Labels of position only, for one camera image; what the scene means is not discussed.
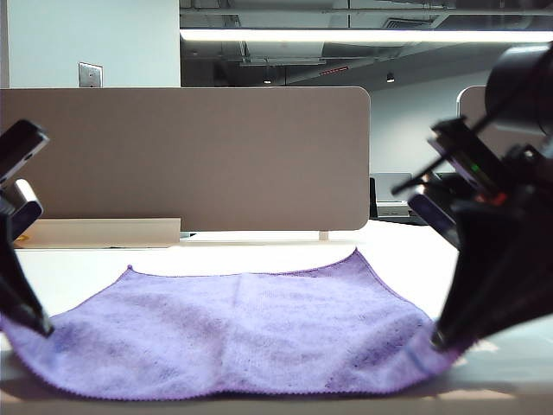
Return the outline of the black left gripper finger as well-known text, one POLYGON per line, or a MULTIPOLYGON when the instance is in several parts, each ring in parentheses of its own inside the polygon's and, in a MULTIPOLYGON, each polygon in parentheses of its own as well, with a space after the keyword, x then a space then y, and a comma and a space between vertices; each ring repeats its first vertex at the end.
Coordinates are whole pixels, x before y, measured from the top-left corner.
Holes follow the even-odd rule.
MULTIPOLYGON (((10 219, 7 214, 1 214, 1 277, 4 277, 10 283, 26 279, 16 256, 13 239, 11 238, 10 219)), ((52 335, 53 332, 54 326, 48 318, 48 336, 52 335)))
POLYGON ((13 321, 48 337, 48 315, 25 278, 10 283, 1 277, 1 312, 13 321))

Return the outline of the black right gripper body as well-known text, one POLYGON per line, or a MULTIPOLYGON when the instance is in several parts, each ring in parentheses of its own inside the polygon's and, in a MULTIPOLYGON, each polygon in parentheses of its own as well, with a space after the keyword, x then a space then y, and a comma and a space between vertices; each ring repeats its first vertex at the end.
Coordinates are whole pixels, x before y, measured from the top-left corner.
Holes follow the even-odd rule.
POLYGON ((408 205, 452 246, 461 246, 461 205, 501 207, 523 185, 549 187, 546 158, 533 146, 515 145, 503 157, 484 144, 435 144, 440 160, 454 173, 436 174, 429 168, 409 186, 408 205))

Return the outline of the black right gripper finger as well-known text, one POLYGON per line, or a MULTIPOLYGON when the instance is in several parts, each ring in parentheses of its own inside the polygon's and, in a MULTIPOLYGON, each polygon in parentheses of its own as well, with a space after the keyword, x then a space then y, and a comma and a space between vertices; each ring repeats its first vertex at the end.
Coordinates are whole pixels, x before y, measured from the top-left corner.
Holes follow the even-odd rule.
POLYGON ((431 341, 452 348, 552 312, 552 196, 520 187, 498 206, 453 205, 459 255, 431 341))
POLYGON ((462 242, 446 302, 446 346, 547 315, 551 297, 550 242, 462 242))

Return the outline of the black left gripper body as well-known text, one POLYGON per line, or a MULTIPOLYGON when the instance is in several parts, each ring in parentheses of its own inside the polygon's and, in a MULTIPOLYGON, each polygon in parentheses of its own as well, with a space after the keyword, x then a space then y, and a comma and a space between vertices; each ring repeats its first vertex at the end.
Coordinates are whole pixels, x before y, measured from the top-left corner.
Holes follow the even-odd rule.
POLYGON ((8 215, 16 240, 42 216, 43 207, 29 182, 20 178, 1 190, 1 213, 8 215))

